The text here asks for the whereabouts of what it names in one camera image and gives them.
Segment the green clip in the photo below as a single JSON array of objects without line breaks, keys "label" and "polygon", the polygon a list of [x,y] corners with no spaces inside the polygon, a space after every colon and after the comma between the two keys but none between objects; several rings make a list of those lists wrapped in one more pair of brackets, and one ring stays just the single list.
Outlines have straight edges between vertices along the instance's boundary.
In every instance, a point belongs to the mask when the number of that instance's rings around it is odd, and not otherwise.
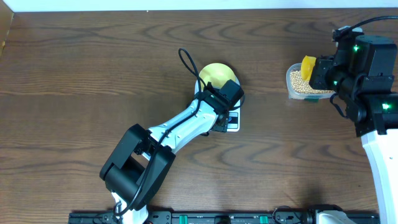
[{"label": "green clip", "polygon": [[268,224],[268,216],[260,216],[260,224]]},{"label": "green clip", "polygon": [[180,224],[188,224],[188,215],[180,215]]}]

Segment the container of beans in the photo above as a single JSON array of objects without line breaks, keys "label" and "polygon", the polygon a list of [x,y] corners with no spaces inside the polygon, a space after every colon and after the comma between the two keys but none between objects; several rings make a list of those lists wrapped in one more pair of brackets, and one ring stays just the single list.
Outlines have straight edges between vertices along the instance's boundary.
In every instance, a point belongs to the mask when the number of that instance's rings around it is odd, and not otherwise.
[{"label": "container of beans", "polygon": [[301,78],[301,63],[292,65],[286,73],[287,90],[290,99],[324,99],[330,98],[334,91],[314,90],[311,88],[309,81]]}]

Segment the yellow object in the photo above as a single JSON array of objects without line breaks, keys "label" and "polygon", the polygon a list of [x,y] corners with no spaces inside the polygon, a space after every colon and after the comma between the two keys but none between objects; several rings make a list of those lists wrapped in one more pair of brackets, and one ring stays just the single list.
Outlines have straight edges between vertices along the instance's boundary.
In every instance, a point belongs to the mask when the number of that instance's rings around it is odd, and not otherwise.
[{"label": "yellow object", "polygon": [[211,85],[215,88],[221,88],[228,81],[232,80],[236,82],[236,76],[232,69],[222,63],[211,63],[204,67],[199,77],[206,83],[211,82]]},{"label": "yellow object", "polygon": [[312,69],[315,66],[316,57],[305,56],[301,63],[301,78],[305,81],[310,81]]}]

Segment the wooden table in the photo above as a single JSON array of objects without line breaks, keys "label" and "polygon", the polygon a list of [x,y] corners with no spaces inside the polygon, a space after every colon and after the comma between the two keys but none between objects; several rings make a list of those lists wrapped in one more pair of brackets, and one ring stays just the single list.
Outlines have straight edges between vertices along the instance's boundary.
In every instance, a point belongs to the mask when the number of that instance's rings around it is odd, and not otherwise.
[{"label": "wooden table", "polygon": [[[121,136],[193,98],[179,47],[199,69],[231,65],[246,102],[238,133],[197,137],[177,154],[151,205],[377,211],[353,124],[328,100],[288,99],[285,73],[304,55],[333,54],[332,29],[385,14],[398,9],[16,14],[0,59],[0,223],[66,223],[71,211],[111,208],[98,175]],[[396,21],[363,28],[398,40]]]}]

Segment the cardboard edge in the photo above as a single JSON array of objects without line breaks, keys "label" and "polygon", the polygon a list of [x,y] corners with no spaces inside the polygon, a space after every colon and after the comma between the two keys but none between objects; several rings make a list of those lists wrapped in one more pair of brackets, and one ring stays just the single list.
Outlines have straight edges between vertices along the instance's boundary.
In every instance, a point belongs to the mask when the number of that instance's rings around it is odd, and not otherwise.
[{"label": "cardboard edge", "polygon": [[3,0],[0,0],[0,57],[2,50],[6,46],[6,39],[10,32],[14,12],[8,8]]}]

